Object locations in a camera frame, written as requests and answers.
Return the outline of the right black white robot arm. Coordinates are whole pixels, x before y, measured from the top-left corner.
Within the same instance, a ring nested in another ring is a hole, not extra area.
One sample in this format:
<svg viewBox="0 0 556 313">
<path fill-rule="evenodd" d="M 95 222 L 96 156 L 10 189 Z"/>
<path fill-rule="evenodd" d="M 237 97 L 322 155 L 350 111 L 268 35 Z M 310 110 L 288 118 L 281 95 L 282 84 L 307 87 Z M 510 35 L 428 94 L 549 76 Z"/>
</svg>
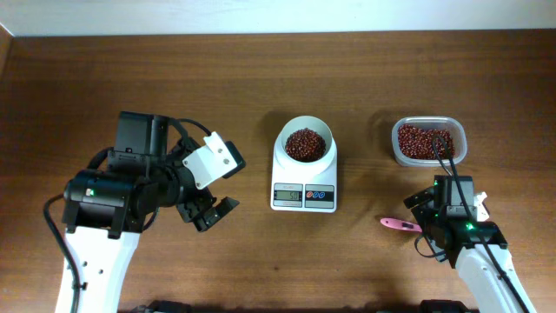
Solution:
<svg viewBox="0 0 556 313">
<path fill-rule="evenodd" d="M 480 220 L 481 200 L 470 176 L 436 176 L 404 200 L 421 228 L 429 258 L 456 270 L 480 312 L 534 312 L 498 225 Z"/>
</svg>

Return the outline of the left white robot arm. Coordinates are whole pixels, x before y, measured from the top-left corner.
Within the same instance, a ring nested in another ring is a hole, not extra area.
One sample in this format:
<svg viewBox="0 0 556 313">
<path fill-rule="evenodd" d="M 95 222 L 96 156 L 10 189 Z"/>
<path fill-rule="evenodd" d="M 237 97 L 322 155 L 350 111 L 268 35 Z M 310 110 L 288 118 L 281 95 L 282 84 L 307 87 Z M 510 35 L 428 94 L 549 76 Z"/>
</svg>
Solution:
<svg viewBox="0 0 556 313">
<path fill-rule="evenodd" d="M 97 153 L 43 207 L 64 256 L 58 312 L 115 312 L 140 235 L 159 210 L 174 207 L 185 223 L 209 230 L 238 201 L 217 200 L 209 185 L 242 170 L 235 145 L 204 130 L 203 144 L 186 119 L 123 111 L 116 143 Z"/>
</svg>

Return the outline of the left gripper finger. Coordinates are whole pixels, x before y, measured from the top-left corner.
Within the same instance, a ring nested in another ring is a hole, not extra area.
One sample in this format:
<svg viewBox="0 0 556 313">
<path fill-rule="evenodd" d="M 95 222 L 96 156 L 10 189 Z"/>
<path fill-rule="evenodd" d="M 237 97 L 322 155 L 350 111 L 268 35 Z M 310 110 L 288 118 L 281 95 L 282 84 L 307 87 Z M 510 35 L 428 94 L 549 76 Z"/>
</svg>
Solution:
<svg viewBox="0 0 556 313">
<path fill-rule="evenodd" d="M 188 205 L 181 203 L 177 205 L 177 211 L 185 223 L 192 223 L 197 230 L 207 230 L 209 228 L 205 222 L 204 213 L 199 211 L 197 207 L 190 208 Z"/>
<path fill-rule="evenodd" d="M 204 232 L 209 230 L 239 204 L 240 202 L 238 200 L 225 197 L 216 206 L 204 209 L 197 218 L 197 231 Z"/>
</svg>

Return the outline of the pink measuring scoop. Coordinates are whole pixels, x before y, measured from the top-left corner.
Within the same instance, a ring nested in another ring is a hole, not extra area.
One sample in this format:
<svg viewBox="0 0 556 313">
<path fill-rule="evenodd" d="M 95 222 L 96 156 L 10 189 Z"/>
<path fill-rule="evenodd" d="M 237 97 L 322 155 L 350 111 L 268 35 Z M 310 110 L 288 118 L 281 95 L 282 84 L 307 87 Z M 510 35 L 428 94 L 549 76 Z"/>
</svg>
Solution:
<svg viewBox="0 0 556 313">
<path fill-rule="evenodd" d="M 384 217 L 380 220 L 380 223 L 383 226 L 388 227 L 388 228 L 393 229 L 393 230 L 411 231 L 411 232 L 417 232 L 417 233 L 422 232 L 422 229 L 418 224 L 410 223 L 410 222 L 403 221 L 403 220 L 400 220 L 400 219 Z"/>
</svg>

